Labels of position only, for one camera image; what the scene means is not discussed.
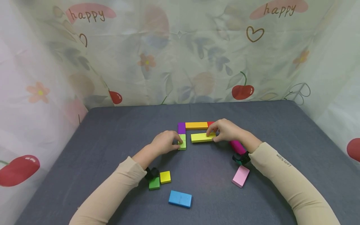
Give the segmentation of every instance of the green block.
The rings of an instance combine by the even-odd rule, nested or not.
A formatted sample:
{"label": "green block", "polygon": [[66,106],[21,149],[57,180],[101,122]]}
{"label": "green block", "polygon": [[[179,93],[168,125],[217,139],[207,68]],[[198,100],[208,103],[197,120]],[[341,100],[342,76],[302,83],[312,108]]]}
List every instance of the green block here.
{"label": "green block", "polygon": [[149,182],[149,190],[160,189],[160,177],[156,177]]}
{"label": "green block", "polygon": [[180,145],[179,150],[186,150],[186,134],[179,134],[181,140],[183,141],[182,144],[180,142],[177,142],[177,144]]}

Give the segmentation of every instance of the hand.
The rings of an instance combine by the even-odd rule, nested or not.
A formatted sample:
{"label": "hand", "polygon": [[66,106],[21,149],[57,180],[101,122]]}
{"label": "hand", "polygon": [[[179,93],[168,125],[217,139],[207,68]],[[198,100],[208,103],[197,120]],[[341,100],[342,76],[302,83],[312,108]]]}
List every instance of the hand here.
{"label": "hand", "polygon": [[179,134],[173,130],[166,130],[154,138],[154,140],[149,144],[151,149],[157,151],[159,155],[168,153],[172,150],[177,150],[180,148],[180,145],[173,145],[173,140],[176,139],[180,143],[182,143],[182,139],[180,138]]}
{"label": "hand", "polygon": [[180,148],[180,145],[172,144],[174,139],[183,142],[178,133],[166,130],[156,135],[153,141],[136,153],[132,159],[145,170],[156,157]]}
{"label": "hand", "polygon": [[227,119],[221,119],[209,126],[209,128],[206,131],[206,136],[209,136],[211,132],[219,131],[220,134],[216,137],[214,137],[212,140],[214,142],[218,141],[232,141],[232,140],[238,140],[239,135],[241,135],[242,132],[245,130],[239,128],[237,125],[233,124],[230,120]]}
{"label": "hand", "polygon": [[262,143],[262,141],[252,133],[239,128],[227,119],[221,119],[211,124],[206,131],[206,136],[209,136],[212,131],[220,132],[218,136],[212,138],[214,142],[238,140],[245,146],[249,153],[253,153]]}

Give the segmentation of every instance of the left hand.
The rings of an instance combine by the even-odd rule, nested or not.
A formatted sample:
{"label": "left hand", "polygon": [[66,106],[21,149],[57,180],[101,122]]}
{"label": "left hand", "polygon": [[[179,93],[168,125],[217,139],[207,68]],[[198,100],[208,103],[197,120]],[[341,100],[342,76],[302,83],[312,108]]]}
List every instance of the left hand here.
{"label": "left hand", "polygon": [[180,143],[182,143],[182,139],[179,134],[173,130],[166,130],[156,135],[154,140],[149,144],[154,151],[156,151],[159,155],[168,153],[172,150],[177,150],[180,148],[180,145],[173,145],[173,140],[176,139]]}

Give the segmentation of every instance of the blue block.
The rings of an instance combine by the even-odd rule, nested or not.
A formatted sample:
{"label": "blue block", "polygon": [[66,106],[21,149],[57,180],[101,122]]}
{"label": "blue block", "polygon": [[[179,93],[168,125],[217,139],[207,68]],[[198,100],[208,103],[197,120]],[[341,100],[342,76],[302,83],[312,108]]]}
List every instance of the blue block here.
{"label": "blue block", "polygon": [[191,194],[171,191],[169,197],[169,204],[190,208],[191,198],[192,198]]}

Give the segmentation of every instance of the finger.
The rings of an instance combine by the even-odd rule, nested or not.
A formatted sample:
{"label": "finger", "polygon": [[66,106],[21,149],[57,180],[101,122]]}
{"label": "finger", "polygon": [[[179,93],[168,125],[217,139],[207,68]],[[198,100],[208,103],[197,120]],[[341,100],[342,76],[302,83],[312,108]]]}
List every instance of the finger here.
{"label": "finger", "polygon": [[179,148],[180,148],[180,145],[174,144],[174,145],[172,145],[171,150],[178,150]]}
{"label": "finger", "polygon": [[219,142],[221,140],[222,140],[222,135],[221,134],[219,134],[218,136],[212,138],[213,142]]}
{"label": "finger", "polygon": [[212,123],[209,127],[208,127],[208,129],[207,129],[207,131],[206,131],[206,136],[209,136],[209,134],[213,131],[213,130],[217,130],[217,121],[215,122],[215,123]]}
{"label": "finger", "polygon": [[176,131],[173,131],[173,134],[174,134],[174,138],[180,142],[180,143],[183,143],[183,140],[181,139],[180,135],[176,132]]}

